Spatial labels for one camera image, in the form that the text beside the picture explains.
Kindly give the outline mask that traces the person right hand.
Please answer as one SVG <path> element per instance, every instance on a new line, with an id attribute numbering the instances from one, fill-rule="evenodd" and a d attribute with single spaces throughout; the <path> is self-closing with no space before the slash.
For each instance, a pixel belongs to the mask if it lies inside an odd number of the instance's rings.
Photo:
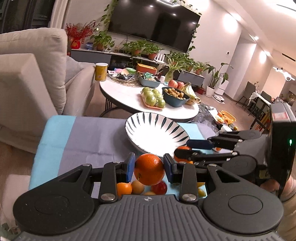
<path id="1" fill-rule="evenodd" d="M 268 192 L 276 192 L 280 189 L 280 184 L 274 179 L 269 179 L 261 184 L 260 187 Z"/>

